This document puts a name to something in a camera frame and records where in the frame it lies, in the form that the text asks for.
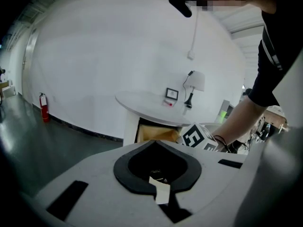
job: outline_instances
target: ceiling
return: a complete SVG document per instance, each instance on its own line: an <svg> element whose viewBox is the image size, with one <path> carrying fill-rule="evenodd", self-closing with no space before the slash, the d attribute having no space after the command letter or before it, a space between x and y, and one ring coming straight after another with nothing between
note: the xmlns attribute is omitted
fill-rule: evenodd
<svg viewBox="0 0 303 227"><path fill-rule="evenodd" d="M11 50L19 37L40 14L46 12L57 0L31 0L14 21L3 39L3 48ZM228 11L212 12L214 17L231 33L246 58L245 88L252 87L258 69L258 45L262 38L263 19L260 9L246 5Z"/></svg>

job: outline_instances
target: baseboard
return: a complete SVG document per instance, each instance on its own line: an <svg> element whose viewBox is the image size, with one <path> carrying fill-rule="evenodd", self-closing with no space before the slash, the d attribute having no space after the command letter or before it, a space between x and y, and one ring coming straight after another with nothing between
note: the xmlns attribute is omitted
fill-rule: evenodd
<svg viewBox="0 0 303 227"><path fill-rule="evenodd" d="M41 110L38 106L34 105L33 104L33 108L36 109L36 110ZM102 138L102 139L106 139L106 140L111 140L111 141L115 141L115 142L123 142L123 139L121 138L117 138L117 137L113 137L113 136L109 136L109 135L105 135L105 134L100 134L100 133L96 133L96 132L93 132L93 131L89 131L89 130L86 130L84 128L81 128L79 126L76 126L76 125L73 125L71 123L68 123L64 120L61 120L51 114L49 114L49 117L50 119L52 120L55 120L56 122L60 123L60 124L63 124L73 130L76 130L76 131L79 131L83 134L87 134L87 135L90 135L90 136L95 136L95 137L98 137L98 138Z"/></svg>

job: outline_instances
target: white lamp shade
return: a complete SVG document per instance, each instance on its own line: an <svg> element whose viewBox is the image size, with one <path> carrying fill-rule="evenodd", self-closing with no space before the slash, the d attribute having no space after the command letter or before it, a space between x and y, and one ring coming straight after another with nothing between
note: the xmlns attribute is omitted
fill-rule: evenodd
<svg viewBox="0 0 303 227"><path fill-rule="evenodd" d="M204 91L205 75L199 71L194 71L193 74L188 77L185 85L192 86L199 91Z"/></svg>

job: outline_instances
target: black lamp base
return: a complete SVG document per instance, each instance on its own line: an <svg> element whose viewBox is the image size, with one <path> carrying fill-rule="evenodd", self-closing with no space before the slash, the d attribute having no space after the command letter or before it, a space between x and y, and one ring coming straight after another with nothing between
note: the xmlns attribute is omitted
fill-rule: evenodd
<svg viewBox="0 0 303 227"><path fill-rule="evenodd" d="M192 104L191 104L191 98L193 97L193 93L190 93L188 100L184 103L186 104L186 107L188 108L192 108Z"/></svg>

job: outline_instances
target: table lamp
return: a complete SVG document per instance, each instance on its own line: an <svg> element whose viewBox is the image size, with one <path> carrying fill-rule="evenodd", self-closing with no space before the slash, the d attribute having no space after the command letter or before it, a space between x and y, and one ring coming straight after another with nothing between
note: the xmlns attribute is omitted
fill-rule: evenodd
<svg viewBox="0 0 303 227"><path fill-rule="evenodd" d="M189 73L188 79L185 82L185 85L191 86L193 88L192 92L189 95L188 100L185 102L186 107L192 108L191 99L194 94L194 89L204 92L205 85L205 75L199 71L192 71Z"/></svg>

